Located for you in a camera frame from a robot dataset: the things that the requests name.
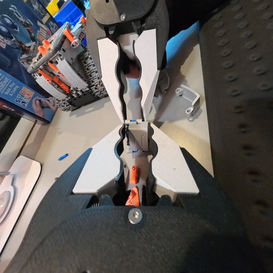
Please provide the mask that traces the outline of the yellow plastic bin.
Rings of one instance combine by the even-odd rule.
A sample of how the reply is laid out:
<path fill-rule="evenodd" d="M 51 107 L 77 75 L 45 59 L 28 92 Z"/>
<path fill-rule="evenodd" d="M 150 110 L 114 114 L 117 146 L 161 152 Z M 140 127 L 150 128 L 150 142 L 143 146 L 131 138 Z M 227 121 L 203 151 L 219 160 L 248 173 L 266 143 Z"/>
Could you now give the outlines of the yellow plastic bin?
<path fill-rule="evenodd" d="M 58 13 L 59 9 L 62 7 L 62 5 L 65 3 L 65 0 L 52 0 L 47 5 L 46 9 L 47 11 L 54 16 Z"/>

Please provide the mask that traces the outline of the grey curved toy part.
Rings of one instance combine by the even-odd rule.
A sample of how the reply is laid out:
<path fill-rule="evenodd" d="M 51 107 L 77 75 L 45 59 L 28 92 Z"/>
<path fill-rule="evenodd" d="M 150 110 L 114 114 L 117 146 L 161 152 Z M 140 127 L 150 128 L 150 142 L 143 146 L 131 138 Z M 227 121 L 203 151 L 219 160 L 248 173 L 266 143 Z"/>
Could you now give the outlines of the grey curved toy part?
<path fill-rule="evenodd" d="M 176 88 L 175 93 L 177 96 L 182 96 L 191 103 L 191 106 L 186 109 L 185 113 L 189 120 L 192 119 L 200 109 L 200 95 L 190 87 L 183 84 Z"/>

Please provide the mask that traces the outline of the grey orange tracked toy robot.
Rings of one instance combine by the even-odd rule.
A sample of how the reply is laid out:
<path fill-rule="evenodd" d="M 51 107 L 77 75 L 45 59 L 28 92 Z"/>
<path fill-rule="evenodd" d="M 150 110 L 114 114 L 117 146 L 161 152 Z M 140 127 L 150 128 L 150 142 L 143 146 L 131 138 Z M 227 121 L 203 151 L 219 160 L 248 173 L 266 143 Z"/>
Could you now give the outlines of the grey orange tracked toy robot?
<path fill-rule="evenodd" d="M 101 76 L 87 46 L 86 18 L 75 26 L 69 22 L 38 47 L 27 71 L 62 111 L 72 111 L 108 97 Z"/>

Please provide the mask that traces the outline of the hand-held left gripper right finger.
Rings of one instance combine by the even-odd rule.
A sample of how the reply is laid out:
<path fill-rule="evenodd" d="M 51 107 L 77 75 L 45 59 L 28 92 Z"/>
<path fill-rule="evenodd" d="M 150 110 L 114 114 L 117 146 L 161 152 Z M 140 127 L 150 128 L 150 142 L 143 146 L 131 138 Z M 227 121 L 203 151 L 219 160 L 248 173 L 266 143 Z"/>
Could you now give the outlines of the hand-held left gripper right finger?
<path fill-rule="evenodd" d="M 168 195 L 172 200 L 180 194 L 199 194 L 180 146 L 152 123 L 148 123 L 148 140 L 152 154 L 147 177 L 148 194 Z"/>

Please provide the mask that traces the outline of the black foam pad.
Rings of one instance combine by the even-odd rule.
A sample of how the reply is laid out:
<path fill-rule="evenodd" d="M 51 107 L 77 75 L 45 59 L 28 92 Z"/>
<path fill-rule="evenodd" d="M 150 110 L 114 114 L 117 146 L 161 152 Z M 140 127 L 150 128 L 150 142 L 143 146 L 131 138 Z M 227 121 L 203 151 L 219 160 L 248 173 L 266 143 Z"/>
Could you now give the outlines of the black foam pad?
<path fill-rule="evenodd" d="M 272 1 L 228 1 L 199 22 L 215 178 L 255 244 L 272 247 Z"/>

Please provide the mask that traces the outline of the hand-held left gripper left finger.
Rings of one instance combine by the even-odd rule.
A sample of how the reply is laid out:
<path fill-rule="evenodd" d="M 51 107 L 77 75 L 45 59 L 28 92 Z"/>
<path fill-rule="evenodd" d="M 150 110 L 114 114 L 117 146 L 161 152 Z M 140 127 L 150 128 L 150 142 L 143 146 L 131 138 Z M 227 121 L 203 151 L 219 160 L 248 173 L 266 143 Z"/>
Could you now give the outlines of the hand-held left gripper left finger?
<path fill-rule="evenodd" d="M 117 126 L 95 144 L 73 188 L 74 194 L 94 194 L 97 197 L 126 192 L 124 164 L 125 125 Z"/>

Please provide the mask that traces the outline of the blue plastic bin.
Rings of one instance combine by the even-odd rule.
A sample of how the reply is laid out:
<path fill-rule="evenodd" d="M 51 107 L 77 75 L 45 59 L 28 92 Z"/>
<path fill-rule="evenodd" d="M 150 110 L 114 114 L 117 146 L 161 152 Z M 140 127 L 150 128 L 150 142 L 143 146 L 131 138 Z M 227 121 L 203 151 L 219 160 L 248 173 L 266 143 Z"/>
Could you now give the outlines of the blue plastic bin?
<path fill-rule="evenodd" d="M 66 22 L 69 22 L 71 26 L 75 26 L 82 16 L 86 18 L 85 11 L 89 9 L 89 7 L 88 0 L 66 1 L 58 13 L 54 15 L 54 19 L 60 27 Z"/>

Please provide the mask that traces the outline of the blue robot kit box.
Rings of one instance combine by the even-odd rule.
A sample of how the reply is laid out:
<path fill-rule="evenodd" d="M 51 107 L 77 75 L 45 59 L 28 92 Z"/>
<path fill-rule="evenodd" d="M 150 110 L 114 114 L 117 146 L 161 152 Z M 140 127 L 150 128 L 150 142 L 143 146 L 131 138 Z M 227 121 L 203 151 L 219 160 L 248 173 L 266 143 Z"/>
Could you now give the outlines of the blue robot kit box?
<path fill-rule="evenodd" d="M 36 82 L 27 68 L 43 40 L 59 25 L 40 1 L 0 2 L 1 110 L 38 124 L 49 124 L 56 112 L 53 96 Z"/>

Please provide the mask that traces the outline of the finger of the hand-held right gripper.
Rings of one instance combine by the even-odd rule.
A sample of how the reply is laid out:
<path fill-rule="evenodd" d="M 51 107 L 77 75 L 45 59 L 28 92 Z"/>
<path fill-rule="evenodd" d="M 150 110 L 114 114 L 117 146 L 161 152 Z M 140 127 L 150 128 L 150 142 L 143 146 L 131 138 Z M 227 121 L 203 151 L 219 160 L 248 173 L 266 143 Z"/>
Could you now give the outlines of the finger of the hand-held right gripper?
<path fill-rule="evenodd" d="M 135 57 L 141 67 L 139 85 L 142 90 L 141 109 L 143 121 L 147 121 L 158 82 L 156 31 L 143 31 L 135 42 Z"/>
<path fill-rule="evenodd" d="M 109 38 L 97 41 L 101 65 L 102 82 L 111 99 L 118 117 L 124 124 L 127 119 L 124 101 L 125 86 L 122 82 L 121 69 L 124 62 L 123 51 L 118 42 Z"/>

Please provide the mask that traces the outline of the white book stand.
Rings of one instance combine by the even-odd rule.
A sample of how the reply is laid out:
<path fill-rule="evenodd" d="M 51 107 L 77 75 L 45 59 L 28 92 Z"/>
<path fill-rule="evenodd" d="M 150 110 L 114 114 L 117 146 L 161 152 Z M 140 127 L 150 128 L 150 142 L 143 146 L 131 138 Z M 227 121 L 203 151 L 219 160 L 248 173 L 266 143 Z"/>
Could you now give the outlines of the white book stand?
<path fill-rule="evenodd" d="M 0 253 L 36 185 L 41 164 L 19 156 L 0 185 Z"/>

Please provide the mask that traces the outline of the orange toy part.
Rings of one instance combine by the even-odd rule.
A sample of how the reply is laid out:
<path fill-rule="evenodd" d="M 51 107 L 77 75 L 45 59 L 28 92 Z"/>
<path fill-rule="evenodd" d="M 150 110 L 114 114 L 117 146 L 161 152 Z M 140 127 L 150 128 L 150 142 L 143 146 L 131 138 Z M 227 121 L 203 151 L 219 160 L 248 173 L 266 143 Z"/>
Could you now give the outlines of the orange toy part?
<path fill-rule="evenodd" d="M 140 206 L 139 189 L 138 186 L 134 186 L 129 193 L 128 199 L 125 203 L 126 206 Z"/>

